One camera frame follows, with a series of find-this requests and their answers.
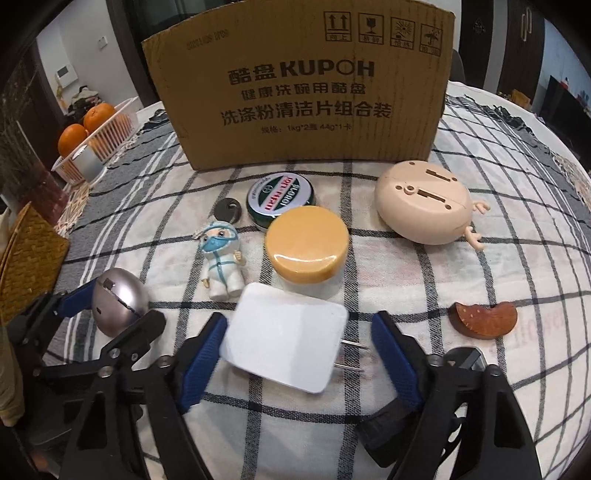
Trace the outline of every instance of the woven basket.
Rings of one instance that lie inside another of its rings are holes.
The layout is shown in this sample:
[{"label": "woven basket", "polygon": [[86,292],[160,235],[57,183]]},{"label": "woven basket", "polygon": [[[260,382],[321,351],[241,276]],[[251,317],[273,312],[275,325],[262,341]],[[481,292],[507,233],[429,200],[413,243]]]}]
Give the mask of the woven basket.
[{"label": "woven basket", "polygon": [[0,263],[0,323],[53,289],[68,247],[30,203],[20,211]]}]

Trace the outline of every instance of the blue pad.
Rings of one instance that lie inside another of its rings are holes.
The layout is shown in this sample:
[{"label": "blue pad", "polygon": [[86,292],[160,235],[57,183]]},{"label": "blue pad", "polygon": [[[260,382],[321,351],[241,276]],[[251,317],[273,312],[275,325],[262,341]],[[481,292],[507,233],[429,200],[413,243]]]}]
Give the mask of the blue pad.
[{"label": "blue pad", "polygon": [[417,373],[379,313],[372,317],[371,338],[399,398],[412,410],[421,408],[424,400],[418,390]]},{"label": "blue pad", "polygon": [[68,318],[92,307],[92,292],[95,289],[96,278],[66,294],[57,307],[60,317]]},{"label": "blue pad", "polygon": [[203,392],[209,383],[217,361],[220,358],[219,349],[228,328],[228,321],[223,315],[209,332],[203,345],[197,351],[193,361],[187,368],[182,383],[182,391],[178,398],[181,413],[187,413],[192,405],[201,401]]}]

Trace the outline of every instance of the cardboard box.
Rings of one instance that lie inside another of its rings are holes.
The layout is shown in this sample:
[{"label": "cardboard box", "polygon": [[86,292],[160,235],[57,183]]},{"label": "cardboard box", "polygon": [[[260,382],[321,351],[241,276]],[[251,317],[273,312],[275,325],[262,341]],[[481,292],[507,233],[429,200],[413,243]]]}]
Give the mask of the cardboard box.
[{"label": "cardboard box", "polygon": [[292,160],[426,160],[454,15],[413,0],[245,0],[144,41],[196,170]]}]

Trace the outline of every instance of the jar with yellow lid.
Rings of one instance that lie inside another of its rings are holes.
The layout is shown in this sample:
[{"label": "jar with yellow lid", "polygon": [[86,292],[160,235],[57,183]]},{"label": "jar with yellow lid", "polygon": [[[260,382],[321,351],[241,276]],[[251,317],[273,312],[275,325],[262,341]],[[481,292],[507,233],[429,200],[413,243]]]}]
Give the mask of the jar with yellow lid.
[{"label": "jar with yellow lid", "polygon": [[349,232],[330,210],[302,206],[283,213],[269,226],[265,247],[285,290],[319,299],[339,291]]}]

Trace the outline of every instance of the white plastic basket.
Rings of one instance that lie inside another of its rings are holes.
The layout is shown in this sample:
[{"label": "white plastic basket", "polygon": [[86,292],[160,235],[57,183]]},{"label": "white plastic basket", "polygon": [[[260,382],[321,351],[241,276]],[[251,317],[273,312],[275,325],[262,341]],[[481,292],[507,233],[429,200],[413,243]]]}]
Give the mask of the white plastic basket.
[{"label": "white plastic basket", "polygon": [[[119,147],[139,130],[137,112],[140,107],[139,97],[121,102],[115,107],[116,113],[92,132],[79,147],[90,145],[101,162],[106,164]],[[84,177],[72,162],[76,150],[78,148],[66,158],[58,158],[51,168],[71,186],[76,186],[84,181]]]}]

